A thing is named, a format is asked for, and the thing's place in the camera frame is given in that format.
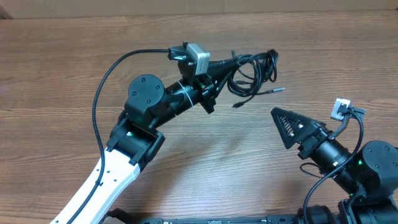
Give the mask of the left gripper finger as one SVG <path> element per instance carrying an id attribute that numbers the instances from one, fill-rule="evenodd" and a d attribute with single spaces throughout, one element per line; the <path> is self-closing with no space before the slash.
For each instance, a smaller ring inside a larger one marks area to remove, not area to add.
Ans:
<path id="1" fill-rule="evenodd" d="M 219 95 L 232 73 L 232 70 L 215 70 L 211 72 L 211 82 L 213 84 L 212 95 Z"/>
<path id="2" fill-rule="evenodd" d="M 237 61 L 235 61 L 233 58 L 226 60 L 210 61 L 208 64 L 207 74 L 219 75 L 229 73 L 230 71 L 236 71 L 237 69 Z"/>

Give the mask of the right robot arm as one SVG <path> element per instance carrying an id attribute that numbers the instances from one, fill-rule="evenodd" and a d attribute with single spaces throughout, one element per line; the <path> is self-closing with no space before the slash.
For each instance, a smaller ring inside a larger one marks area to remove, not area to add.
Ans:
<path id="1" fill-rule="evenodd" d="M 298 144 L 298 156 L 303 160 L 310 158 L 311 165 L 320 171 L 318 182 L 307 193 L 293 222 L 397 223 L 397 204 L 392 197 L 397 189 L 397 148 L 385 141 L 362 143 L 364 110 L 340 105 L 334 111 L 342 117 L 336 131 L 293 111 L 271 111 L 284 146 L 289 149 Z M 359 123 L 353 152 L 336 140 L 351 118 Z M 327 179 L 333 179 L 349 195 L 338 203 L 337 214 L 326 206 L 308 204 L 315 189 Z"/>

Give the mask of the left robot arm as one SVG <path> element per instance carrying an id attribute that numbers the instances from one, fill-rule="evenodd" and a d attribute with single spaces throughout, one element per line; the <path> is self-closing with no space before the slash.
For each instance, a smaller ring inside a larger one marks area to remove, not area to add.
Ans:
<path id="1" fill-rule="evenodd" d="M 196 104 L 212 113 L 216 97 L 239 63 L 228 59 L 198 68 L 180 61 L 178 68 L 182 79 L 168 87 L 151 74 L 133 79 L 97 165 L 53 223 L 99 223 L 163 145 L 165 137 L 157 128 Z"/>

